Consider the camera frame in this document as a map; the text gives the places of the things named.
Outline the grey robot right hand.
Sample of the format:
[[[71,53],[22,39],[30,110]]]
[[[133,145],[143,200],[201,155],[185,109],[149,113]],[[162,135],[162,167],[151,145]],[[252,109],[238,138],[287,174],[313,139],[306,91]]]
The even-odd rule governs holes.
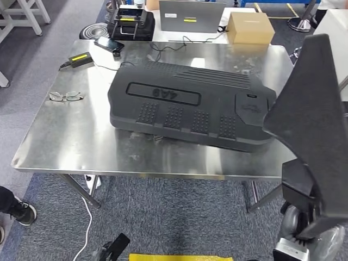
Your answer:
[[[286,210],[279,233],[279,242],[273,251],[274,260],[334,260],[343,242],[345,229],[340,225],[313,239],[297,239],[300,217],[300,211],[294,206]]]

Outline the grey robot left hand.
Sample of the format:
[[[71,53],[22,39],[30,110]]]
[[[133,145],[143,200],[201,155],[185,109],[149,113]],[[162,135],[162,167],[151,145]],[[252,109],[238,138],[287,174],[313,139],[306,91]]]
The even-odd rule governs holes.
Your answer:
[[[108,261],[117,260],[127,246],[130,244],[131,240],[123,233],[120,233],[114,241],[109,241],[104,245],[99,247],[97,250],[94,251],[92,260],[95,261]]]

